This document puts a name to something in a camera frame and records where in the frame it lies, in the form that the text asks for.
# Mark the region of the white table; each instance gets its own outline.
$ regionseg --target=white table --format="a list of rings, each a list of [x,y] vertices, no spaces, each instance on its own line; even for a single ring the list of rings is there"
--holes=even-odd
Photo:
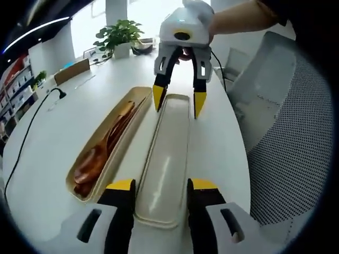
[[[61,85],[67,96],[54,92],[36,116],[20,162],[8,186],[11,213],[31,241],[56,236],[61,222],[84,204],[66,189],[65,178],[75,158],[115,104],[134,86],[152,86],[155,56],[110,60]],[[181,63],[173,71],[167,93],[189,95],[193,108],[193,68]],[[40,104],[22,117],[5,150],[3,177],[7,181],[28,124]],[[152,105],[136,133],[114,180],[136,178],[142,170],[158,114]],[[227,202],[236,202],[249,213],[249,172],[240,129],[218,77],[213,73],[207,100],[190,129],[188,177],[209,179],[218,185]],[[174,230],[159,230],[138,221],[132,232],[130,253],[191,253],[186,223]]]

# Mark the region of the power cord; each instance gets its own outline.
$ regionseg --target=power cord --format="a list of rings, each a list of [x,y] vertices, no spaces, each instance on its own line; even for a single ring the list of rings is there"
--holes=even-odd
[[[6,185],[5,185],[5,189],[4,189],[4,197],[5,197],[5,201],[6,201],[7,206],[8,206],[8,200],[7,200],[7,194],[6,194],[6,192],[7,192],[7,187],[8,187],[8,184],[9,184],[11,178],[12,178],[12,175],[13,175],[13,173],[14,173],[16,167],[17,167],[17,164],[19,163],[19,159],[20,159],[20,156],[21,156],[22,148],[23,148],[23,145],[25,144],[25,141],[26,141],[28,132],[29,132],[29,130],[30,130],[30,127],[31,127],[31,125],[32,125],[32,122],[33,122],[35,116],[37,115],[39,109],[41,108],[42,104],[43,104],[43,103],[45,102],[45,100],[47,99],[47,97],[48,97],[53,91],[55,91],[55,90],[58,90],[58,91],[60,92],[59,99],[62,99],[62,98],[64,98],[64,97],[66,96],[66,93],[65,93],[64,91],[62,91],[60,88],[53,88],[53,89],[51,90],[51,92],[50,92],[48,95],[46,95],[46,97],[42,100],[41,104],[39,105],[39,107],[37,108],[36,112],[34,113],[34,116],[32,117],[30,124],[28,125],[27,131],[26,131],[26,134],[25,134],[25,137],[23,138],[23,141],[22,141],[22,143],[21,143],[21,147],[20,147],[19,154],[18,154],[17,159],[16,159],[16,162],[15,162],[15,165],[14,165],[14,167],[13,167],[13,169],[12,169],[12,172],[11,172],[11,174],[10,174],[10,176],[9,176],[7,182],[6,182]]]
[[[224,82],[224,89],[225,89],[225,92],[226,92],[226,83],[225,83],[224,71],[222,69],[221,63],[220,63],[219,59],[217,58],[216,54],[214,54],[213,50],[211,50],[211,52],[212,52],[213,56],[215,57],[215,59],[217,60],[219,66],[220,66],[222,81]]]

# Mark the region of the gray chair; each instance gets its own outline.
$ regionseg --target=gray chair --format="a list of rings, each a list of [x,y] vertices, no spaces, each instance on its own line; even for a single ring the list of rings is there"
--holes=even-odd
[[[227,91],[251,179],[251,216],[271,241],[297,236],[324,187],[333,148],[331,93],[293,40],[268,32]]]

